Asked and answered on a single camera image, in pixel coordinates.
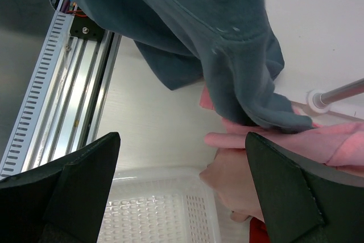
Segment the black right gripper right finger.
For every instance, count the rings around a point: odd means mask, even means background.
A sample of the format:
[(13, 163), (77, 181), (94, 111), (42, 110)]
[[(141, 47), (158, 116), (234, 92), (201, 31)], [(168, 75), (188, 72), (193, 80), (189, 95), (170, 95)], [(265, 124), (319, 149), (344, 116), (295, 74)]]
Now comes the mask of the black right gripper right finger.
[(247, 159), (271, 242), (363, 242), (363, 178), (248, 133)]

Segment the blue-grey t shirt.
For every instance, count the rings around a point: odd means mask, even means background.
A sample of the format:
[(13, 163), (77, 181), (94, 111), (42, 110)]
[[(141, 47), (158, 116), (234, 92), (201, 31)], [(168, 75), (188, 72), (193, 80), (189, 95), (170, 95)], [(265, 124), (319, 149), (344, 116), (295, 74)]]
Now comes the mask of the blue-grey t shirt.
[(75, 0), (100, 27), (132, 39), (174, 90), (204, 79), (216, 112), (288, 133), (312, 120), (275, 93), (284, 68), (265, 0)]

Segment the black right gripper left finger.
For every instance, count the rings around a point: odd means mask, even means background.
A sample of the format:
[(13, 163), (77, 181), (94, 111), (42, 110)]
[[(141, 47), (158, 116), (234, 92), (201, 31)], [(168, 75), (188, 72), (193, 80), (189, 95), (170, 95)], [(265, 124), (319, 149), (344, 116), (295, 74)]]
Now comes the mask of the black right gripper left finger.
[(1, 180), (1, 242), (96, 242), (118, 160), (109, 133)]

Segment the light pink t shirt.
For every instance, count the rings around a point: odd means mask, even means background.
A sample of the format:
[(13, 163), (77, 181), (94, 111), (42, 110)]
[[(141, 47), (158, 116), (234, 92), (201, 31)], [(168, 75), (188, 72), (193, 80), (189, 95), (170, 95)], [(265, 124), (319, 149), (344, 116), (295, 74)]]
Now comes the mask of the light pink t shirt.
[(316, 123), (314, 128), (284, 134), (260, 126), (242, 126), (222, 119), (226, 133), (208, 133), (205, 143), (222, 149), (244, 149), (248, 133), (257, 133), (273, 143), (336, 170), (363, 177), (363, 122), (332, 126)]

